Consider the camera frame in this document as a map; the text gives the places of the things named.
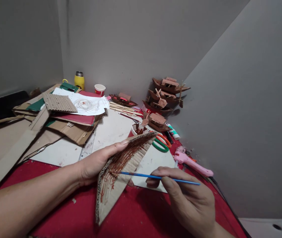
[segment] green scissors handle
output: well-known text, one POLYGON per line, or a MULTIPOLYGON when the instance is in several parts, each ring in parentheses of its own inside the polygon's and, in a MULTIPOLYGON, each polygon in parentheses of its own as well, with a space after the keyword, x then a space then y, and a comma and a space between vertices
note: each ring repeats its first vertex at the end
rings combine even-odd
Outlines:
POLYGON ((161 141, 159 141, 157 138, 155 138, 155 140, 153 141, 152 145, 153 145, 156 149, 158 149, 160 152, 166 153, 166 152, 169 150, 168 147, 167 147, 167 145, 164 144, 164 143, 162 143, 161 141), (158 146, 155 142, 157 142, 157 143, 159 143, 161 146, 163 146, 164 149, 161 148, 160 146, 158 146))

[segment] pink glue gun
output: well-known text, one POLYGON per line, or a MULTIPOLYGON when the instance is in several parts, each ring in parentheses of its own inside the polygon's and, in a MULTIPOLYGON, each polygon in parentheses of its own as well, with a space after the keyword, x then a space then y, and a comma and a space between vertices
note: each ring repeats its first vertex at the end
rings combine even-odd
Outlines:
POLYGON ((191 160, 186 154, 186 149, 183 146, 180 146, 176 149, 174 160, 175 160, 175 167, 177 167, 177 164, 185 163, 189 167, 193 168, 197 172, 199 172, 201 175, 206 177, 212 177, 214 173, 211 170, 205 169, 204 167, 200 166, 198 163, 191 160))

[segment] hand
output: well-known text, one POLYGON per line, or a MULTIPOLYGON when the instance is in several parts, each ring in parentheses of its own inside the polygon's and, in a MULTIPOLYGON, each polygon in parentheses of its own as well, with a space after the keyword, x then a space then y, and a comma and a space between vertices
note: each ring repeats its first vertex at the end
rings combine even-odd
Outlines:
MULTIPOLYGON (((214 237, 217 223, 215 222, 215 198, 212 191, 197 178, 180 169, 158 167, 151 175, 160 176, 162 184, 171 200, 172 211, 180 222, 195 237, 214 237), (177 183, 171 178, 199 182, 201 185, 177 183)), ((148 178, 147 187, 157 188, 160 181, 148 178)))
POLYGON ((114 143, 103 149, 95 151, 91 155, 77 162, 75 165, 78 168, 80 185, 89 185, 96 181, 98 174, 107 163, 108 158, 120 151, 123 151, 127 147, 128 143, 128 140, 114 143))

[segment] gray wall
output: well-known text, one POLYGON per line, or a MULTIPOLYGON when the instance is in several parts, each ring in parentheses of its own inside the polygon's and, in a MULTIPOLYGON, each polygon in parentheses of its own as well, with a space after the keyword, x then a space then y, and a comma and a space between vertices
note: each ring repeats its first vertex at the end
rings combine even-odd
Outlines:
POLYGON ((169 118, 239 217, 282 218, 282 1, 251 0, 169 118))
POLYGON ((185 80, 248 1, 59 0, 64 76, 140 103, 152 77, 185 80))
POLYGON ((0 1, 0 96, 62 79, 56 0, 0 1))

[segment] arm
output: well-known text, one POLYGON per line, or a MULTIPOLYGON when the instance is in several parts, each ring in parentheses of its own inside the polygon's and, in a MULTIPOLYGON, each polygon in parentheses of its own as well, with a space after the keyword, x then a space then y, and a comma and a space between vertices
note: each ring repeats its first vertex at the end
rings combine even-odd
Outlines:
MULTIPOLYGON (((212 191, 203 183, 200 186, 177 183, 169 177, 199 182, 199 180, 180 169, 159 167, 152 175, 160 176, 169 194, 171 209, 180 224, 197 238, 232 238, 215 220, 215 198, 212 191)), ((160 181, 146 180, 150 188, 158 187, 160 181)))
POLYGON ((76 189, 94 182, 108 158, 127 145, 127 140, 115 143, 75 164, 1 189, 0 237, 25 236, 76 189))

